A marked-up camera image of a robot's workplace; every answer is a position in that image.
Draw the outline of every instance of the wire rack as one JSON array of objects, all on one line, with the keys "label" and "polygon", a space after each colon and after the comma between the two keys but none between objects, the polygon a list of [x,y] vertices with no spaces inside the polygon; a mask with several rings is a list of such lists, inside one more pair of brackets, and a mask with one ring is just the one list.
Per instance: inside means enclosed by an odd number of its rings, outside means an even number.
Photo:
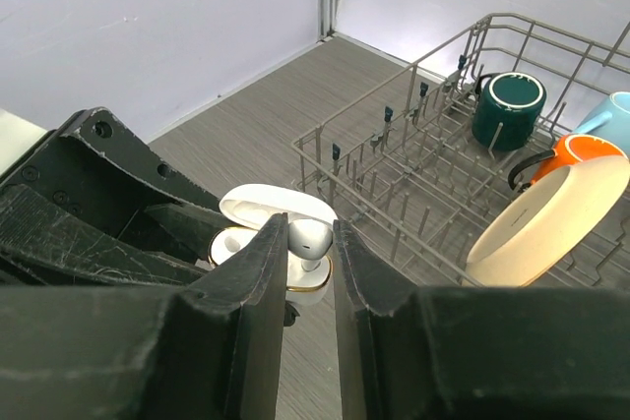
[{"label": "wire rack", "polygon": [[[466,257],[517,197],[509,170],[552,147],[605,94],[627,89],[630,54],[619,49],[622,40],[611,47],[515,14],[486,16],[295,140],[301,175],[293,185],[328,202],[418,283],[480,285],[465,273]],[[427,68],[451,63],[447,76]],[[498,152],[473,139],[473,86],[484,68],[534,74],[549,90],[521,150]],[[628,231],[626,190],[535,285],[630,289]]]}]

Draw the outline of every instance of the wooden floor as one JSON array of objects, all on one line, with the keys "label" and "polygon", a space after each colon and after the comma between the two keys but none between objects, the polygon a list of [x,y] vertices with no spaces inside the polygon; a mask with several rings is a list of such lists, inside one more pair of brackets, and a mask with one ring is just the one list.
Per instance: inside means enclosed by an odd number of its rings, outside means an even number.
[{"label": "wooden floor", "polygon": [[[336,38],[170,131],[152,148],[217,196],[252,182],[288,187],[300,173],[289,143],[400,70]],[[348,117],[342,128],[356,130],[356,121]],[[331,289],[284,331],[277,418],[341,418],[336,343]]]}]

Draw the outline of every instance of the orange cup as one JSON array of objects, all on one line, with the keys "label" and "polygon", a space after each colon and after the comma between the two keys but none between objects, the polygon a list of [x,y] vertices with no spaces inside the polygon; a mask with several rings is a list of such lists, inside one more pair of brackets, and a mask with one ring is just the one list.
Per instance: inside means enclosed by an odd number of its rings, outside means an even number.
[{"label": "orange cup", "polygon": [[596,157],[613,155],[628,157],[620,148],[602,138],[592,137],[591,135],[565,135],[558,140],[553,150],[539,152],[515,165],[508,175],[508,184],[511,189],[516,189],[516,178],[519,174],[536,164],[539,164],[538,170],[529,184],[521,187],[521,192],[558,167],[570,166],[571,164]]}]

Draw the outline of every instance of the gold rim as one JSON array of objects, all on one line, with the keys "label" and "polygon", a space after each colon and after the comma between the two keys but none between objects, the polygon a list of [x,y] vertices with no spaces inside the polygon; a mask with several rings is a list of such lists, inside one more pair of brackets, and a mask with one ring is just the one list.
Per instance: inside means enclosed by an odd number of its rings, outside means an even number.
[{"label": "gold rim", "polygon": [[[229,226],[227,228],[224,228],[222,231],[220,231],[219,233],[217,233],[213,237],[213,239],[210,242],[210,245],[208,245],[208,263],[210,263],[210,265],[213,268],[218,268],[219,267],[219,265],[214,262],[213,257],[211,256],[213,243],[215,243],[215,239],[221,233],[223,233],[226,230],[240,229],[240,228],[247,228],[247,227],[244,227],[244,226]],[[288,292],[296,292],[296,293],[304,294],[304,293],[308,293],[308,292],[317,292],[318,290],[323,289],[324,287],[326,287],[326,284],[328,284],[328,282],[331,280],[331,277],[333,275],[333,260],[328,255],[326,255],[325,258],[328,260],[328,274],[326,275],[326,278],[324,279],[324,281],[321,284],[316,285],[315,287],[294,287],[292,285],[288,285],[286,287],[286,290]]]}]

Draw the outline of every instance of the dark green mug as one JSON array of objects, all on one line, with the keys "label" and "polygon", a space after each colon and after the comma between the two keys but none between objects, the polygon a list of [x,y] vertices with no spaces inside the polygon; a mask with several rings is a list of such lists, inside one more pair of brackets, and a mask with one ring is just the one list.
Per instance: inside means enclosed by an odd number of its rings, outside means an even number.
[{"label": "dark green mug", "polygon": [[[486,79],[489,81],[482,90]],[[476,140],[497,151],[522,148],[534,132],[547,99],[540,81],[523,73],[486,74],[479,76],[475,93],[477,107],[472,117],[472,135]]]}]

